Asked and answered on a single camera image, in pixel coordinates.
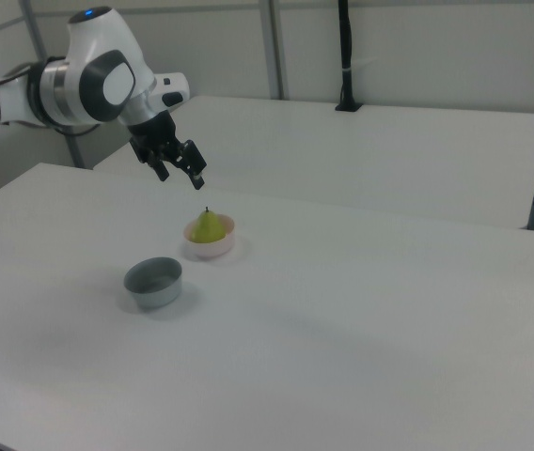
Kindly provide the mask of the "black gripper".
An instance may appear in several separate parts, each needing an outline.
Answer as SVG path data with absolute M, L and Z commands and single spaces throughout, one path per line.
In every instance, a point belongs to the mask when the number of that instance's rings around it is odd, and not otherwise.
M 129 125 L 127 130 L 138 161 L 147 163 L 160 181 L 166 181 L 169 177 L 163 160 L 176 156 L 172 164 L 188 176 L 194 188 L 200 190 L 204 186 L 202 172 L 207 163 L 192 140 L 177 144 L 176 125 L 169 112 Z

